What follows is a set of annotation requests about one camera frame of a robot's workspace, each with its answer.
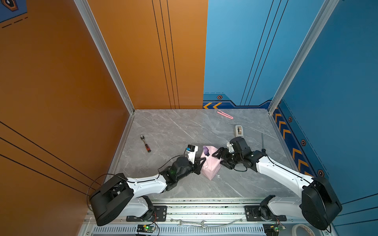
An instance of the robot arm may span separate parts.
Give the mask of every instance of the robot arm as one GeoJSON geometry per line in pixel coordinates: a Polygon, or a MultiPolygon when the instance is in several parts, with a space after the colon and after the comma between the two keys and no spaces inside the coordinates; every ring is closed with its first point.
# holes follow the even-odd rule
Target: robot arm
{"type": "Polygon", "coordinates": [[[169,191],[183,177],[201,173],[206,158],[196,158],[197,146],[189,145],[188,158],[180,156],[172,164],[154,176],[126,178],[119,173],[105,182],[89,197],[93,214],[98,226],[106,225],[118,215],[133,215],[148,220],[153,212],[153,205],[147,194],[169,191]]]}
{"type": "Polygon", "coordinates": [[[233,169],[242,163],[261,174],[288,187],[298,197],[276,197],[270,195],[260,203],[264,219],[274,219],[284,214],[306,219],[314,227],[325,230],[341,212],[342,206],[329,181],[321,176],[311,177],[296,172],[272,160],[266,153],[251,151],[244,138],[231,139],[227,148],[220,148],[213,154],[222,158],[221,164],[233,169]]]}

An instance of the black line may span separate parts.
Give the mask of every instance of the black line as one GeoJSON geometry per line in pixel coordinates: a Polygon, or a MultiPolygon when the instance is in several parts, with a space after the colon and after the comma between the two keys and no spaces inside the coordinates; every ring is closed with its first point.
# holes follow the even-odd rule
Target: black line
{"type": "Polygon", "coordinates": [[[173,104],[175,105],[176,109],[176,101],[175,101],[175,93],[173,92],[173,82],[172,82],[172,73],[170,71],[170,63],[169,63],[169,55],[168,55],[168,46],[167,46],[167,37],[165,35],[165,27],[164,27],[164,19],[163,19],[163,10],[161,8],[161,0],[159,0],[160,3],[160,11],[161,11],[161,20],[163,21],[163,30],[164,30],[164,39],[166,41],[166,50],[167,50],[167,58],[168,58],[168,68],[169,68],[169,75],[170,75],[170,85],[172,86],[172,95],[173,95],[173,104]]]}
{"type": "Polygon", "coordinates": [[[50,176],[47,176],[47,175],[45,175],[45,174],[42,174],[41,172],[36,171],[36,170],[34,170],[34,169],[30,168],[30,167],[27,167],[27,166],[21,164],[20,162],[16,162],[15,160],[12,160],[12,159],[10,159],[9,157],[6,157],[6,156],[4,156],[4,155],[2,155],[2,154],[0,154],[0,156],[6,158],[6,159],[8,159],[8,160],[11,160],[11,161],[13,161],[13,162],[15,162],[15,163],[17,163],[17,164],[19,164],[19,165],[22,165],[23,167],[26,167],[26,168],[28,168],[29,170],[32,170],[32,171],[34,171],[34,172],[37,172],[38,174],[41,174],[41,175],[43,175],[43,176],[46,176],[46,177],[49,178],[49,179],[52,179],[52,180],[54,180],[54,181],[56,181],[56,182],[58,182],[58,183],[61,183],[61,184],[65,185],[65,186],[67,186],[67,187],[69,187],[69,188],[72,188],[73,190],[76,190],[76,191],[78,191],[78,192],[80,192],[80,193],[82,193],[82,194],[85,195],[85,193],[83,193],[82,191],[77,190],[76,188],[73,188],[73,187],[71,187],[71,186],[68,186],[67,184],[64,184],[64,183],[62,183],[62,182],[60,182],[60,181],[58,181],[58,180],[56,180],[56,179],[53,179],[53,178],[51,178],[50,176]]]}
{"type": "Polygon", "coordinates": [[[68,163],[66,163],[65,161],[63,161],[62,159],[58,158],[57,156],[55,156],[54,154],[52,154],[51,152],[47,151],[46,149],[42,148],[41,146],[39,146],[38,144],[36,144],[35,142],[33,142],[32,140],[28,139],[27,137],[25,137],[24,135],[20,134],[19,132],[15,131],[14,129],[12,129],[11,127],[7,126],[6,124],[4,124],[3,122],[0,121],[0,123],[2,125],[5,125],[6,127],[8,127],[9,129],[11,129],[12,131],[14,131],[15,133],[17,133],[18,135],[20,135],[21,137],[23,137],[24,139],[26,139],[27,141],[33,143],[34,145],[36,145],[37,147],[39,147],[40,149],[44,150],[45,152],[47,152],[48,154],[52,155],[53,157],[55,157],[56,159],[60,160],[61,162],[63,162],[64,164],[66,164],[67,166],[73,168],[74,170],[76,170],[77,172],[79,172],[80,174],[84,175],[85,177],[87,177],[88,179],[92,180],[91,178],[89,178],[88,176],[86,176],[85,174],[83,174],[82,172],[80,172],[78,169],[75,169],[74,167],[72,167],[71,165],[69,165],[68,163]]]}
{"type": "Polygon", "coordinates": [[[175,69],[176,90],[177,90],[177,101],[178,101],[178,108],[180,109],[180,99],[179,99],[179,96],[178,96],[178,85],[177,85],[177,75],[176,75],[175,54],[174,54],[174,52],[173,52],[172,29],[171,29],[171,27],[170,27],[170,18],[169,18],[168,0],[167,0],[167,9],[168,9],[168,20],[169,20],[169,30],[170,30],[170,42],[172,43],[173,66],[174,66],[174,69],[175,69]]]}
{"type": "Polygon", "coordinates": [[[249,104],[249,103],[251,102],[251,100],[252,100],[252,96],[253,96],[253,94],[254,94],[254,92],[255,92],[255,89],[256,89],[257,83],[259,82],[259,78],[260,78],[260,75],[261,75],[262,69],[264,68],[264,65],[265,65],[266,59],[268,58],[270,48],[272,47],[272,44],[273,44],[274,38],[275,38],[275,36],[276,36],[276,33],[277,33],[277,30],[278,30],[278,27],[280,26],[280,23],[281,23],[281,20],[282,20],[283,15],[284,15],[284,12],[285,12],[285,10],[286,10],[286,6],[287,6],[287,3],[288,3],[288,2],[289,2],[289,0],[287,0],[286,5],[285,5],[285,8],[283,9],[283,12],[282,12],[282,15],[281,15],[281,19],[280,19],[280,21],[278,22],[277,29],[276,29],[276,31],[275,31],[275,33],[274,33],[274,36],[273,36],[272,42],[270,43],[268,53],[266,54],[266,57],[265,57],[265,60],[264,60],[264,64],[262,65],[262,68],[261,68],[261,71],[260,71],[259,77],[257,78],[256,84],[255,84],[255,88],[253,89],[253,92],[252,92],[251,98],[249,99],[248,104],[249,104]]]}
{"type": "Polygon", "coordinates": [[[9,142],[9,141],[7,141],[7,140],[3,139],[2,137],[0,137],[0,139],[1,139],[1,140],[3,140],[3,141],[6,141],[6,142],[7,142],[7,143],[9,143],[10,145],[12,145],[12,146],[14,146],[14,147],[18,148],[19,150],[21,150],[21,151],[23,151],[23,152],[25,152],[25,153],[27,153],[27,154],[31,155],[32,157],[34,157],[34,158],[36,158],[36,159],[40,160],[41,162],[43,162],[43,163],[45,163],[45,164],[47,164],[47,165],[49,165],[49,166],[53,167],[54,169],[56,169],[56,170],[58,170],[58,171],[62,172],[63,174],[65,174],[65,175],[67,175],[67,176],[71,177],[72,179],[74,179],[74,180],[77,180],[77,181],[79,181],[80,183],[84,184],[85,186],[89,187],[89,185],[87,185],[87,184],[85,184],[85,183],[81,182],[81,181],[80,181],[80,180],[78,180],[78,179],[75,179],[74,177],[70,176],[69,174],[67,174],[67,173],[65,173],[65,172],[61,171],[60,169],[58,169],[58,168],[56,168],[56,167],[54,167],[54,166],[50,165],[49,163],[47,163],[47,162],[45,162],[45,161],[43,161],[43,160],[39,159],[38,157],[36,157],[36,156],[34,156],[34,155],[32,155],[32,154],[28,153],[28,152],[27,152],[27,151],[25,151],[24,149],[22,149],[22,148],[20,148],[20,147],[18,147],[18,146],[16,146],[16,145],[14,145],[14,144],[12,144],[11,142],[9,142]]]}
{"type": "MultiPolygon", "coordinates": [[[[12,23],[10,23],[9,25],[11,25],[12,23]]],[[[3,26],[3,27],[1,27],[1,28],[5,28],[5,27],[7,27],[7,26],[9,26],[9,25],[6,25],[6,26],[3,26]]]]}
{"type": "Polygon", "coordinates": [[[368,220],[368,221],[359,221],[359,222],[348,223],[348,224],[342,224],[342,225],[353,225],[353,224],[364,223],[364,222],[370,222],[370,221],[378,221],[378,219],[368,220]]]}
{"type": "Polygon", "coordinates": [[[341,205],[343,205],[343,204],[347,204],[347,203],[350,203],[350,202],[354,202],[354,201],[358,201],[358,200],[361,200],[361,199],[364,199],[364,198],[372,197],[372,196],[375,196],[375,195],[378,195],[378,193],[376,193],[376,194],[372,194],[372,195],[370,195],[370,196],[362,197],[362,198],[359,198],[359,199],[356,199],[356,200],[352,200],[352,201],[349,201],[349,202],[344,202],[344,203],[342,203],[341,205]]]}
{"type": "Polygon", "coordinates": [[[361,211],[367,211],[367,210],[371,210],[371,209],[375,209],[375,208],[378,208],[378,207],[372,207],[372,208],[363,209],[363,210],[359,210],[359,211],[353,211],[353,212],[341,214],[341,215],[338,215],[338,216],[344,216],[344,215],[348,215],[348,214],[352,214],[352,213],[357,213],[357,212],[361,212],[361,211]]]}
{"type": "Polygon", "coordinates": [[[265,45],[264,45],[264,48],[263,48],[263,50],[262,50],[262,53],[261,53],[261,57],[260,57],[259,63],[257,64],[256,71],[255,71],[255,75],[253,76],[252,83],[251,83],[251,87],[250,87],[249,90],[248,90],[247,98],[245,99],[244,105],[247,103],[248,95],[249,95],[249,92],[251,91],[251,88],[252,88],[252,85],[253,85],[253,81],[255,80],[255,76],[256,76],[256,73],[257,73],[257,69],[259,68],[259,65],[260,65],[260,62],[261,62],[262,55],[264,54],[265,46],[266,46],[266,44],[267,44],[267,42],[268,42],[269,35],[270,35],[270,31],[271,31],[272,28],[273,28],[274,21],[275,21],[276,16],[277,16],[278,9],[280,8],[280,5],[281,5],[281,1],[282,1],[282,0],[280,0],[280,3],[278,4],[276,14],[274,15],[272,25],[270,26],[269,34],[268,34],[268,36],[266,37],[265,45]]]}
{"type": "Polygon", "coordinates": [[[267,22],[268,22],[268,18],[269,18],[269,15],[270,15],[270,11],[272,10],[273,2],[274,2],[274,0],[272,1],[272,5],[270,5],[270,9],[269,9],[268,17],[266,18],[265,25],[264,25],[264,29],[263,29],[263,31],[262,31],[261,38],[260,38],[260,41],[259,41],[259,45],[257,46],[257,49],[256,49],[256,54],[255,54],[255,58],[253,59],[253,63],[252,63],[252,66],[251,66],[251,70],[249,71],[249,76],[248,76],[248,79],[247,79],[247,83],[245,84],[245,88],[244,88],[243,96],[242,96],[242,99],[241,99],[241,101],[240,101],[240,106],[242,105],[242,101],[243,101],[244,93],[245,93],[245,90],[247,89],[247,85],[248,85],[249,77],[251,76],[251,72],[252,72],[253,64],[255,63],[256,56],[257,56],[257,52],[259,51],[259,47],[260,47],[260,43],[261,43],[261,39],[262,39],[262,36],[263,36],[263,34],[264,34],[266,24],[267,24],[267,22]]]}
{"type": "Polygon", "coordinates": [[[0,23],[3,23],[3,22],[5,22],[5,21],[7,21],[7,20],[10,20],[10,19],[16,18],[16,17],[18,17],[18,16],[20,16],[20,15],[16,15],[16,16],[11,17],[11,18],[9,18],[9,19],[3,20],[3,21],[1,21],[0,23]]]}
{"type": "Polygon", "coordinates": [[[168,99],[169,99],[169,106],[170,106],[170,108],[172,109],[172,105],[170,104],[170,97],[169,97],[169,89],[168,89],[167,75],[166,75],[166,73],[165,73],[165,66],[164,66],[164,60],[163,60],[163,52],[161,51],[161,44],[160,44],[160,37],[159,37],[159,30],[158,30],[158,22],[156,21],[156,14],[155,14],[155,8],[154,8],[154,6],[153,6],[153,0],[151,0],[151,2],[152,2],[153,14],[154,14],[154,16],[155,16],[156,31],[158,32],[158,39],[159,39],[159,46],[160,46],[161,60],[163,61],[164,75],[165,75],[165,78],[166,78],[167,92],[168,92],[168,99]]]}

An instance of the pink utility knife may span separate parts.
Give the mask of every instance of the pink utility knife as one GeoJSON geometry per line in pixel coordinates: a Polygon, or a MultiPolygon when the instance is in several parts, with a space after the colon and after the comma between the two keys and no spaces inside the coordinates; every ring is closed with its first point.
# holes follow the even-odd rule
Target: pink utility knife
{"type": "Polygon", "coordinates": [[[218,110],[217,113],[218,113],[218,114],[221,114],[222,116],[225,116],[225,117],[227,117],[227,118],[230,118],[231,120],[233,119],[232,116],[230,116],[229,114],[224,113],[224,112],[222,112],[222,111],[220,111],[220,110],[218,110]]]}

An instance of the long screwdriver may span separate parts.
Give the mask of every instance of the long screwdriver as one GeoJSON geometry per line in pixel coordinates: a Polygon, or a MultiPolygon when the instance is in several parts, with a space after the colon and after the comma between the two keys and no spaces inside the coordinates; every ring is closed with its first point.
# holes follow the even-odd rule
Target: long screwdriver
{"type": "Polygon", "coordinates": [[[262,149],[261,149],[261,151],[262,151],[263,153],[266,153],[266,150],[265,150],[265,148],[264,148],[264,134],[263,134],[263,133],[261,133],[261,140],[262,140],[262,149]]]}

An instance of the ventilation grille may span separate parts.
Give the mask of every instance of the ventilation grille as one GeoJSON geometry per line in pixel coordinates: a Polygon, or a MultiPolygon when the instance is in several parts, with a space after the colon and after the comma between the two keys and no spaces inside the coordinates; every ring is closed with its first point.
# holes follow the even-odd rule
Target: ventilation grille
{"type": "Polygon", "coordinates": [[[93,233],[134,233],[136,227],[133,226],[95,226],[93,233]]]}
{"type": "MultiPolygon", "coordinates": [[[[122,235],[134,235],[137,225],[125,226],[125,225],[112,225],[112,226],[95,226],[93,228],[93,234],[122,234],[122,235]]],[[[189,226],[177,226],[177,225],[160,225],[159,236],[181,236],[184,234],[191,235],[266,235],[262,224],[248,224],[248,225],[231,225],[228,227],[189,227],[189,226]]]]}

